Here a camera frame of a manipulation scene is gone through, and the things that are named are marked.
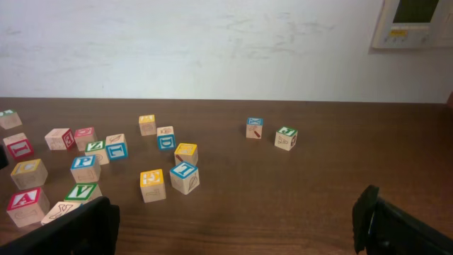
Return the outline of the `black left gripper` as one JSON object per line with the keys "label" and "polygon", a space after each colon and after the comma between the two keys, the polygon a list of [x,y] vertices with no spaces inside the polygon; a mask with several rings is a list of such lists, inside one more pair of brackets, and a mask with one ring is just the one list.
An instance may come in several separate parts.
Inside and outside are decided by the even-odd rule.
{"label": "black left gripper", "polygon": [[8,158],[3,145],[0,145],[0,169],[8,166]]}

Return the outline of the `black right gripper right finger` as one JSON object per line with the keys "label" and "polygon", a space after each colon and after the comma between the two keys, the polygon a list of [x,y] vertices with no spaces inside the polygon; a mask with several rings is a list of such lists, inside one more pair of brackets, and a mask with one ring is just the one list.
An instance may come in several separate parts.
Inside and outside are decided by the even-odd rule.
{"label": "black right gripper right finger", "polygon": [[352,208],[354,250],[358,254],[452,255],[452,240],[379,197],[368,186]]}

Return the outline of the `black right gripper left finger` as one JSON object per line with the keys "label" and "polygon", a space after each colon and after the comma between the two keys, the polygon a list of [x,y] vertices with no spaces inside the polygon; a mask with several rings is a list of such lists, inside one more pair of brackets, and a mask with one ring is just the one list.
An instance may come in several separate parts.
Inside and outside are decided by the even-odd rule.
{"label": "black right gripper left finger", "polygon": [[114,254],[120,207],[101,196],[1,246],[1,254]]}

